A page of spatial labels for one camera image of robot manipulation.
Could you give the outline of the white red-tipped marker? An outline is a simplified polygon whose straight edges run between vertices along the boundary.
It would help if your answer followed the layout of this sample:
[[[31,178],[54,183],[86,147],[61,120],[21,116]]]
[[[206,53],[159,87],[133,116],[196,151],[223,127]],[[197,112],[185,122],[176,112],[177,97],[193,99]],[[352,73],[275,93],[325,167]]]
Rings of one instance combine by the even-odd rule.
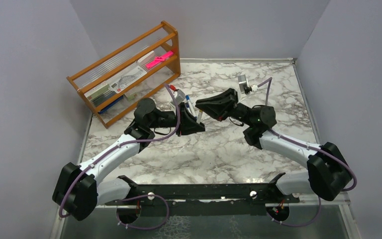
[[[200,122],[201,122],[202,114],[203,114],[203,111],[200,110],[200,111],[198,112],[198,116],[197,116],[197,119],[196,119],[196,122],[197,122],[197,123],[200,123]]]

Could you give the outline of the white blue marker pen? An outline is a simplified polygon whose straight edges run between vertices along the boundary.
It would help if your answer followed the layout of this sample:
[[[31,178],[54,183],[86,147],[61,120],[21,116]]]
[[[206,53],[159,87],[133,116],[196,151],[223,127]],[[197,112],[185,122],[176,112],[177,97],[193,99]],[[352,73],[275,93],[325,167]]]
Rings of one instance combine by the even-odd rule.
[[[193,108],[193,105],[192,105],[192,102],[191,102],[191,99],[190,99],[189,95],[186,95],[186,100],[187,100],[187,103],[188,103],[190,112],[192,113],[192,115],[193,115],[194,118],[196,119],[196,118],[197,118],[197,114],[195,113],[195,110],[194,110],[194,108]]]

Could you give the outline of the thin white pen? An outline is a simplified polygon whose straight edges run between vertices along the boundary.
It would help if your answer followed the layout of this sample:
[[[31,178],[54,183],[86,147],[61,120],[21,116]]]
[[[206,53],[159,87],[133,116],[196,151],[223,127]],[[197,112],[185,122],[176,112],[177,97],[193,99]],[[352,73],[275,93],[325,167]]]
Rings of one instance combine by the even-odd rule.
[[[190,110],[190,107],[189,107],[188,103],[185,103],[185,106],[186,106],[187,112],[192,115],[192,112]]]

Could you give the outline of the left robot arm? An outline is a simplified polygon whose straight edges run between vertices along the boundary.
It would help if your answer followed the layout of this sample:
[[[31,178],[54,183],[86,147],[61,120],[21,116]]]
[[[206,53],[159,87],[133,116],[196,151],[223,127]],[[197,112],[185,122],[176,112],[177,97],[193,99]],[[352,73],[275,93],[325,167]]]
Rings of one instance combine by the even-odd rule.
[[[82,165],[69,162],[62,168],[52,195],[60,207],[59,217],[72,216],[82,221],[98,204],[104,203],[105,191],[100,183],[118,165],[156,141],[154,130],[157,128],[173,128],[161,140],[174,134],[205,131],[204,124],[197,122],[184,103],[177,105],[175,111],[161,111],[152,99],[141,99],[134,111],[134,120],[113,145]]]

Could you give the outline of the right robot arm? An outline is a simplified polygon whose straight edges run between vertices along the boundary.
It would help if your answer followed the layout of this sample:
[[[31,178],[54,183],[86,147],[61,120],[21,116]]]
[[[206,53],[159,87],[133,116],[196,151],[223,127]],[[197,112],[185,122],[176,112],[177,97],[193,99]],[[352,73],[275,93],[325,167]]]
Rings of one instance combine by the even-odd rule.
[[[232,118],[247,125],[243,134],[250,146],[280,154],[306,169],[277,178],[267,189],[272,202],[278,203],[295,193],[316,194],[323,200],[333,201],[338,194],[354,189],[357,184],[354,172],[335,144],[309,143],[274,131],[277,124],[274,107],[246,106],[239,102],[238,93],[232,88],[197,100],[195,106],[217,121]]]

